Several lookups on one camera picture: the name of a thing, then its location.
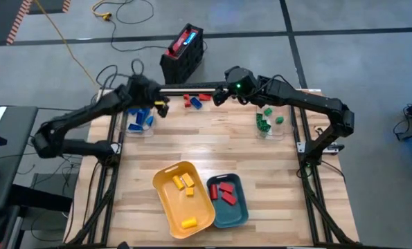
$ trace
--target wooden tabletop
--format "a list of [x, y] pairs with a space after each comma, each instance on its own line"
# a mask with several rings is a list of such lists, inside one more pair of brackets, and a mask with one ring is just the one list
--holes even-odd
[[[280, 139], [266, 140], [256, 135], [256, 108], [228, 100], [220, 107], [203, 102], [203, 108], [184, 108], [182, 97], [172, 97], [166, 118], [155, 116], [152, 135], [126, 137], [116, 187], [108, 246], [126, 241], [130, 246], [310, 246], [309, 221], [301, 179], [296, 176], [298, 160], [290, 124], [289, 107], [277, 107], [285, 118], [285, 133]], [[301, 119], [298, 129], [304, 140]], [[328, 126], [319, 113], [307, 112], [315, 139], [315, 126]], [[110, 117], [91, 123], [89, 141], [105, 140]], [[323, 159], [340, 168], [337, 156]], [[211, 176], [235, 173], [242, 181], [249, 220], [237, 228], [213, 226], [187, 239], [175, 239], [169, 233], [168, 220], [156, 190], [153, 176], [165, 167], [187, 160], [196, 167], [203, 185]], [[94, 157], [82, 161], [75, 189], [75, 218], [69, 236], [82, 227]], [[358, 240], [355, 222], [343, 178], [339, 173], [319, 166], [328, 212], [354, 240]], [[100, 170], [91, 186], [90, 214], [93, 209]], [[320, 240], [324, 240], [321, 218], [315, 209]], [[104, 220], [101, 215], [98, 228]], [[96, 241], [100, 241], [98, 229]]]

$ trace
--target gray floor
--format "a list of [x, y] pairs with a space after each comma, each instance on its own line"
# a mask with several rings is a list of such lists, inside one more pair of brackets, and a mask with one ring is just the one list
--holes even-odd
[[[186, 22], [205, 33], [284, 31], [277, 0], [151, 0], [153, 19], [136, 26], [118, 25], [116, 36], [174, 35]], [[51, 15], [67, 38], [110, 37], [112, 25], [89, 12], [94, 1], [74, 0], [67, 14]], [[412, 27], [412, 1], [287, 0], [294, 30]], [[112, 11], [114, 7], [103, 11]], [[136, 21], [150, 11], [145, 3], [125, 6], [121, 16]], [[42, 15], [26, 16], [17, 41], [59, 39]], [[189, 82], [222, 80], [233, 65], [256, 75], [283, 74], [298, 86], [287, 37], [208, 39], [201, 66]], [[361, 242], [374, 246], [412, 248], [412, 140], [398, 142], [392, 134], [402, 108], [412, 103], [412, 33], [327, 35], [296, 38], [309, 88], [338, 97], [356, 114], [355, 133], [342, 143], [341, 165]], [[170, 41], [124, 42], [121, 48], [163, 45]], [[119, 53], [108, 43], [72, 45], [80, 61], [96, 75], [108, 64], [130, 72], [129, 62], [140, 58], [145, 74], [162, 82], [161, 50]], [[0, 104], [75, 109], [95, 93], [90, 81], [62, 45], [0, 47]], [[40, 111], [36, 127], [59, 111]], [[85, 138], [87, 128], [71, 134]], [[19, 171], [50, 174], [61, 160], [25, 157]], [[29, 185], [33, 175], [17, 177]], [[56, 238], [40, 234], [45, 238]], [[45, 246], [29, 237], [23, 248]]]

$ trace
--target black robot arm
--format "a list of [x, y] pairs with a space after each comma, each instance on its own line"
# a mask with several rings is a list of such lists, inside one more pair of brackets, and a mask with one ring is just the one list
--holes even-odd
[[281, 107], [291, 105], [328, 116], [330, 126], [313, 141], [306, 142], [305, 152], [301, 161], [319, 165], [323, 150], [338, 137], [347, 137], [353, 133], [355, 115], [337, 98], [327, 98], [306, 91], [296, 90], [286, 80], [275, 80], [275, 75], [269, 81], [257, 81], [250, 70], [235, 66], [225, 72], [226, 89], [222, 87], [213, 93], [213, 102], [219, 106], [228, 97], [237, 98], [241, 104], [255, 104], [259, 107], [271, 105]]
[[106, 159], [115, 154], [108, 141], [90, 143], [83, 140], [64, 139], [67, 132], [100, 116], [119, 113], [128, 108], [156, 107], [158, 114], [164, 118], [168, 112], [169, 99], [160, 95], [160, 90], [161, 87], [155, 81], [142, 75], [133, 75], [126, 86], [121, 84], [102, 96], [97, 103], [43, 123], [32, 138], [33, 146], [41, 158], [77, 154], [95, 156], [104, 165]]

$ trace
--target green block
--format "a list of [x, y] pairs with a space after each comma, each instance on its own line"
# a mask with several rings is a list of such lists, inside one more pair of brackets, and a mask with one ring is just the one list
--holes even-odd
[[282, 117], [282, 116], [277, 117], [276, 120], [275, 120], [275, 123], [277, 123], [277, 124], [282, 124], [283, 122], [284, 122], [284, 117]]
[[273, 112], [273, 111], [272, 111], [272, 109], [270, 109], [270, 107], [264, 110], [264, 114], [265, 114], [266, 116], [270, 116], [270, 114], [272, 114], [272, 112]]

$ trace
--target black box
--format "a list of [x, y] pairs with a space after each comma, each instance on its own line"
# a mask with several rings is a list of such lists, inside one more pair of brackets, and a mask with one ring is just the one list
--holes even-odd
[[203, 29], [186, 24], [159, 62], [166, 84], [183, 84], [203, 59]]

